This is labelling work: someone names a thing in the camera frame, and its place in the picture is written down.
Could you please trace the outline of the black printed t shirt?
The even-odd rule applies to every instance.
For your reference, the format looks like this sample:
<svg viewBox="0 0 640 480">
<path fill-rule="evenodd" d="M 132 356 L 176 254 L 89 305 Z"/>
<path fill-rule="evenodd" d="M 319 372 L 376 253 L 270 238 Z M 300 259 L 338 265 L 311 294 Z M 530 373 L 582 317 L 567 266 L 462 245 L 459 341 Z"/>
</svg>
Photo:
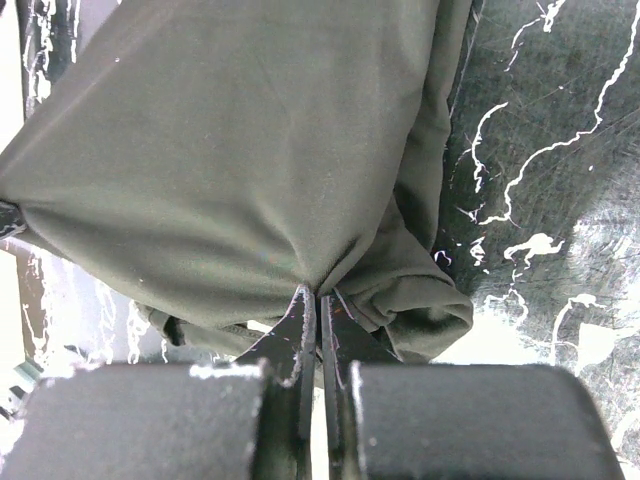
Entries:
<svg viewBox="0 0 640 480">
<path fill-rule="evenodd" d="M 407 362 L 468 332 L 436 265 L 467 1 L 126 1 L 1 155 L 11 233 L 238 355 L 299 286 Z"/>
</svg>

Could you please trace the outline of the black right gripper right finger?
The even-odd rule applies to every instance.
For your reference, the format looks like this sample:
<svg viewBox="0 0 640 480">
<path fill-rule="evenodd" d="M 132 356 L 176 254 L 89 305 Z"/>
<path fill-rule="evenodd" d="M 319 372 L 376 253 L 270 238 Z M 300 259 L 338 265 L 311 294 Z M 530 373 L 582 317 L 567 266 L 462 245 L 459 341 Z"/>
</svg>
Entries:
<svg viewBox="0 0 640 480">
<path fill-rule="evenodd" d="M 368 333 L 338 292 L 320 300 L 320 328 L 329 463 L 359 465 L 358 427 L 363 422 L 359 368 L 400 359 Z"/>
</svg>

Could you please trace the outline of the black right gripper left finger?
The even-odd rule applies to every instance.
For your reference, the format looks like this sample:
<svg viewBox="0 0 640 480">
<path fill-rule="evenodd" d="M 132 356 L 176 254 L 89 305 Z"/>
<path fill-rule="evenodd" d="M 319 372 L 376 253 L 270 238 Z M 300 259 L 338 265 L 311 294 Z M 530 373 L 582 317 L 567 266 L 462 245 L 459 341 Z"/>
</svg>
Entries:
<svg viewBox="0 0 640 480">
<path fill-rule="evenodd" d="M 316 365 L 316 300 L 306 285 L 297 287 L 284 316 L 235 362 L 268 366 L 288 423 L 297 439 L 308 440 Z"/>
</svg>

